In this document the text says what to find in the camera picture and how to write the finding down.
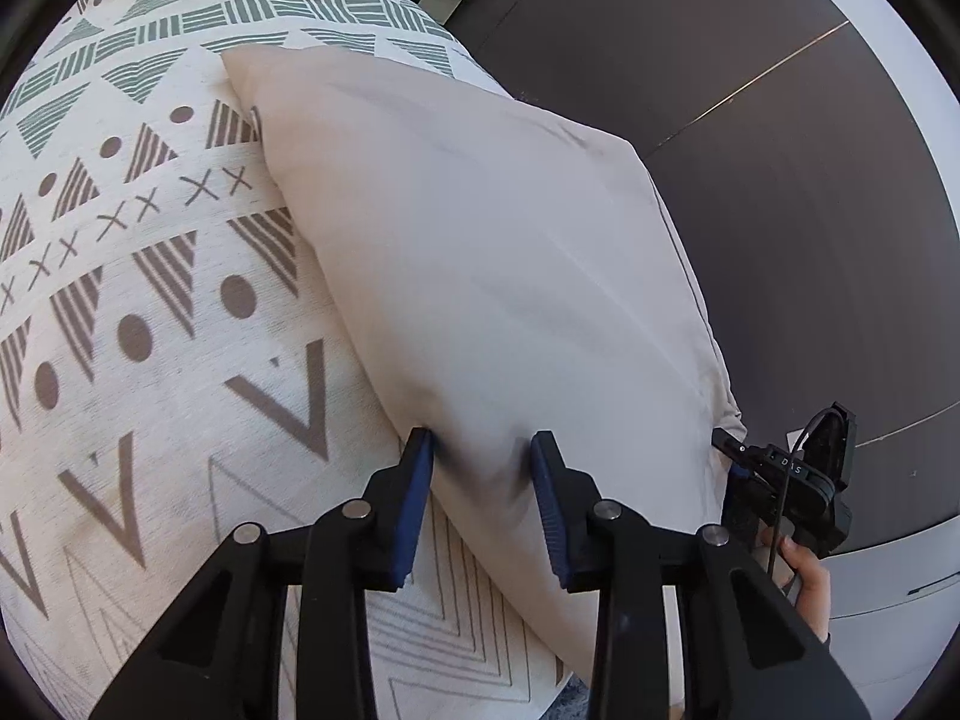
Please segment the person's right hand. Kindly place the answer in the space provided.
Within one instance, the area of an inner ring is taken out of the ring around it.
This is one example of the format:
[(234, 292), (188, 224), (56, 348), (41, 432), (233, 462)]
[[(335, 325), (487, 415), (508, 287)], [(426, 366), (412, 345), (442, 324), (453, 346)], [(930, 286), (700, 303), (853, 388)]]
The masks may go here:
[(793, 571), (799, 580), (799, 593), (794, 608), (811, 631), (827, 644), (830, 639), (832, 614), (832, 576), (814, 551), (797, 544), (790, 536), (776, 536), (775, 528), (760, 532), (760, 543), (771, 548), (773, 556)]

